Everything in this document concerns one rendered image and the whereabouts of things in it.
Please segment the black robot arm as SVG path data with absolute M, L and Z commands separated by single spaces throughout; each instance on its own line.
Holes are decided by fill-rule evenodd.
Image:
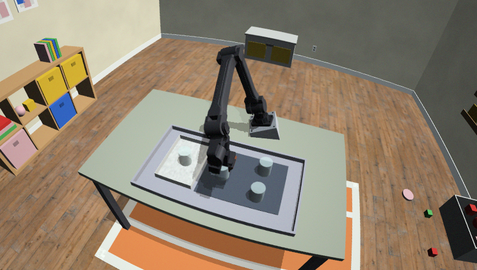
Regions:
M 243 55 L 244 48 L 243 44 L 223 48 L 218 52 L 216 59 L 220 69 L 211 107 L 204 123 L 204 132 L 210 139 L 206 152 L 207 161 L 210 163 L 209 172 L 216 175 L 220 174 L 223 163 L 227 164 L 230 158 L 227 105 L 235 67 L 246 94 L 244 99 L 246 112 L 254 115 L 252 127 L 270 127 L 273 121 L 273 115 L 267 113 L 266 100 L 254 87 Z

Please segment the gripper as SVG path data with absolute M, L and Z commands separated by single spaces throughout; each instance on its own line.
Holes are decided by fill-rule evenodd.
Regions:
M 236 152 L 230 151 L 230 156 L 229 156 L 228 163 L 227 164 L 223 163 L 222 166 L 228 167 L 228 171 L 230 172 L 230 170 L 232 170 L 234 165 L 235 165 L 236 159 L 237 159 Z

